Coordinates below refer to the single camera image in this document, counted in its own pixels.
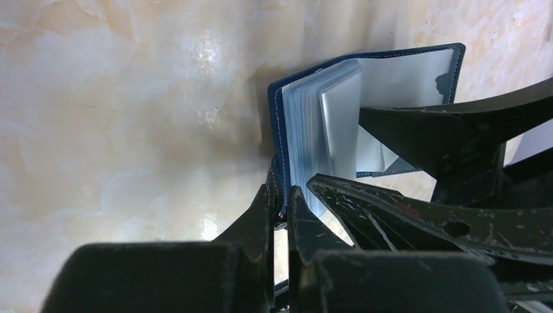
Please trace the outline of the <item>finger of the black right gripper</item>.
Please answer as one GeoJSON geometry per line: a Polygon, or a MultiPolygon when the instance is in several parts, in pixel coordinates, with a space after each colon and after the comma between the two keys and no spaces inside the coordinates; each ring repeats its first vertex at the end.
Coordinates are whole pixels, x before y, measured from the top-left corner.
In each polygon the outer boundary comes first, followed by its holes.
{"type": "Polygon", "coordinates": [[[484,253],[552,265],[552,209],[479,209],[438,205],[400,192],[317,174],[307,183],[320,200],[332,192],[373,205],[426,233],[484,253]]]}
{"type": "Polygon", "coordinates": [[[435,178],[434,203],[481,203],[552,170],[552,152],[506,166],[508,140],[552,118],[552,80],[504,95],[417,108],[363,108],[359,124],[435,178]]]}

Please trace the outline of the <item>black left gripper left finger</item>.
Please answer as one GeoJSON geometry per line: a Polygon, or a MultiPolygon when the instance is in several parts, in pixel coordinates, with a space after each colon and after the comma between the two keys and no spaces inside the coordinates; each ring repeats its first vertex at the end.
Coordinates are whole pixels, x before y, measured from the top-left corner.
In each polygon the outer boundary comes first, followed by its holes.
{"type": "Polygon", "coordinates": [[[43,312],[268,312],[274,305],[278,175],[212,241],[93,243],[76,249],[43,312]]]}

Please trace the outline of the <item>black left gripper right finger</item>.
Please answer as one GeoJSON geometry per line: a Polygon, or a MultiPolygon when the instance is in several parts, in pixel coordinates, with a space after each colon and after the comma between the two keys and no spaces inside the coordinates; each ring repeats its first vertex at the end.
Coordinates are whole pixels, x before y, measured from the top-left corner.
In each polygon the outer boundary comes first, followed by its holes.
{"type": "Polygon", "coordinates": [[[292,312],[506,312],[492,273],[458,252],[360,250],[288,198],[292,312]]]}

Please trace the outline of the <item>blue card holder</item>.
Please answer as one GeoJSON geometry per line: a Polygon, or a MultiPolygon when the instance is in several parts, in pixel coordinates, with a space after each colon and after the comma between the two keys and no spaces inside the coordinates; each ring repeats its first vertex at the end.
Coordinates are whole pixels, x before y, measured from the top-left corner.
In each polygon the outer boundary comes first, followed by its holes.
{"type": "Polygon", "coordinates": [[[359,123],[372,108],[424,108],[455,99],[461,43],[343,55],[268,86],[275,156],[268,180],[285,221],[293,186],[321,173],[345,179],[410,173],[416,167],[359,123]]]}

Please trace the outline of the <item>silver card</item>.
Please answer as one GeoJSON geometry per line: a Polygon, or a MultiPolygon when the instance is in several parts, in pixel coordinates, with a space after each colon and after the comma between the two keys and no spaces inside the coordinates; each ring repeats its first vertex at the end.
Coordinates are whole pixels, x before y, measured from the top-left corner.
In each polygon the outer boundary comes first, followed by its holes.
{"type": "Polygon", "coordinates": [[[354,179],[357,173],[358,118],[362,73],[349,73],[320,93],[329,174],[354,179]]]}

